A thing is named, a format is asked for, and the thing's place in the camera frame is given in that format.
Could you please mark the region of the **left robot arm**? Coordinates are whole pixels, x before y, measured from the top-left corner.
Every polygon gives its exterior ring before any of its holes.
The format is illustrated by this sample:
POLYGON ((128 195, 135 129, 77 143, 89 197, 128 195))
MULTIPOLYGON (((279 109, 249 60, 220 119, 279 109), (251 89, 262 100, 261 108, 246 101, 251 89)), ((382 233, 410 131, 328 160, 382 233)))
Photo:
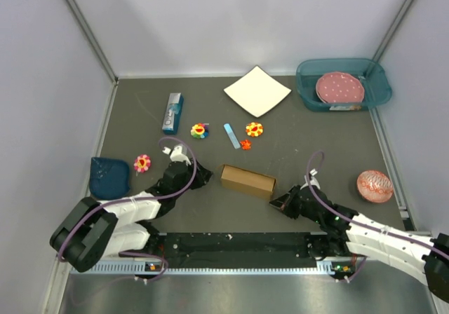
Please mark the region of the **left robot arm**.
POLYGON ((80 273, 122 252, 152 255, 159 239, 152 234, 151 220, 170 212, 184 192, 205 186, 212 175, 198 162, 177 161, 155 184, 134 196, 115 201, 83 198, 52 234, 50 246, 80 273))

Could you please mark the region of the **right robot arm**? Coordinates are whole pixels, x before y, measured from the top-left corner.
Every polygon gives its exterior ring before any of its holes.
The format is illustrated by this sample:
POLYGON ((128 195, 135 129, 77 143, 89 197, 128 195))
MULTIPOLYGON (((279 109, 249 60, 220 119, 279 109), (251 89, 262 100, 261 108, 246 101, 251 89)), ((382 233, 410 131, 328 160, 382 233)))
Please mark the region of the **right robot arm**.
POLYGON ((426 285, 448 302, 448 235, 400 231, 329 200, 317 186, 294 186, 269 204, 291 219, 307 218, 328 235, 329 250, 381 261, 426 285))

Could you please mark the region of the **brown cardboard box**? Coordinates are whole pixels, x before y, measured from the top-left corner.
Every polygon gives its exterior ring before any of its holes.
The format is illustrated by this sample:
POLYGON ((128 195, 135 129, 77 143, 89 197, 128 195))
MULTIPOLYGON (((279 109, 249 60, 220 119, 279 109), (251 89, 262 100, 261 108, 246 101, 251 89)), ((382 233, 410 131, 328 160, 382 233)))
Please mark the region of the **brown cardboard box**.
POLYGON ((222 186, 255 196, 264 200, 270 200, 273 196, 276 179, 250 170, 224 165, 220 175, 222 186))

